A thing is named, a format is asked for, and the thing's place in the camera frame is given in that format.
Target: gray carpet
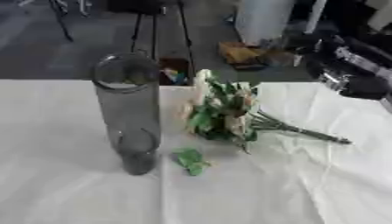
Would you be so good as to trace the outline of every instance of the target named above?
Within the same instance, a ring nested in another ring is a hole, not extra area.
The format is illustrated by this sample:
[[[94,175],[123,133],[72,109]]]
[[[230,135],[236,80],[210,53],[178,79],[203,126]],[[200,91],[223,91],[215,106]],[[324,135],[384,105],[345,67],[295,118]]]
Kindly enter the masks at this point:
[[[237,40],[224,19],[233,11],[233,0],[192,0],[185,4],[197,69],[213,69],[223,81],[309,81],[302,68],[269,68],[238,73],[217,53],[217,43]],[[67,42],[46,0],[23,10],[0,0],[0,79],[88,79],[89,68],[108,53],[130,50],[135,15],[113,14],[96,7],[90,17],[76,10],[66,16],[75,42]],[[175,5],[160,16],[158,55],[186,57],[186,45]],[[136,48],[150,50],[151,19],[143,20]]]

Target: white flower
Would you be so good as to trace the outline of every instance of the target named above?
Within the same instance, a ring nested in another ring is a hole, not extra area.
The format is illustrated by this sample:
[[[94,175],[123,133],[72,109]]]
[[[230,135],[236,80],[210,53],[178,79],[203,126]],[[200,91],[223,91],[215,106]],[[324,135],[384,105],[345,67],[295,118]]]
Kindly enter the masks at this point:
[[[218,98],[213,98],[213,100],[211,101],[211,106],[213,106],[214,108],[218,109],[221,108],[223,106],[223,103],[220,99]]]
[[[245,115],[240,117],[227,115],[225,117],[225,126],[236,136],[242,137],[246,131],[246,121],[247,120]]]
[[[194,104],[201,106],[204,103],[206,96],[211,94],[211,89],[207,83],[207,79],[213,77],[211,70],[203,69],[200,70],[194,79]]]

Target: green leaf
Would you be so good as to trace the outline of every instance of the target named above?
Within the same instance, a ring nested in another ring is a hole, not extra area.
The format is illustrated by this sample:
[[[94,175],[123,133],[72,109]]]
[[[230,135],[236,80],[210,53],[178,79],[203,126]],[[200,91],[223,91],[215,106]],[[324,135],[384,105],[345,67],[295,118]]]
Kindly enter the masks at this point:
[[[226,83],[226,93],[234,95],[237,92],[235,86],[233,86],[230,82]]]
[[[203,156],[197,150],[184,148],[180,152],[174,153],[179,164],[186,168],[192,176],[198,176],[203,172],[204,167],[210,166]]]
[[[215,80],[207,80],[208,84],[211,87],[211,91],[215,94],[215,97],[220,99],[223,104],[226,104],[228,102],[227,94],[225,90],[223,89],[223,86],[216,82]]]
[[[252,87],[252,89],[250,91],[252,92],[253,95],[258,95],[258,93],[259,93],[258,87]]]
[[[191,164],[188,171],[191,176],[199,176],[203,172],[203,164]]]
[[[208,113],[205,111],[200,111],[199,113],[196,113],[188,122],[188,126],[191,129],[195,129],[199,127],[200,125],[203,125],[205,123],[208,123],[208,120],[211,120],[211,117]]]

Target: table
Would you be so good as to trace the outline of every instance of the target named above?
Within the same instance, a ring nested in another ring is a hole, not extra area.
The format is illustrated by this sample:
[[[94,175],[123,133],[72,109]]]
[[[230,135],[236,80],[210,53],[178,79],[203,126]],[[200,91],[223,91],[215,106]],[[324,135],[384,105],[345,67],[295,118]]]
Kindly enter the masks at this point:
[[[318,83],[264,83],[259,99],[286,122],[342,135],[340,146],[265,133],[252,155],[183,131],[186,87],[163,87],[156,170],[126,174],[110,149],[92,83],[0,81],[0,222],[24,224],[391,223],[392,116],[377,101]],[[189,177],[173,149],[213,166]]]

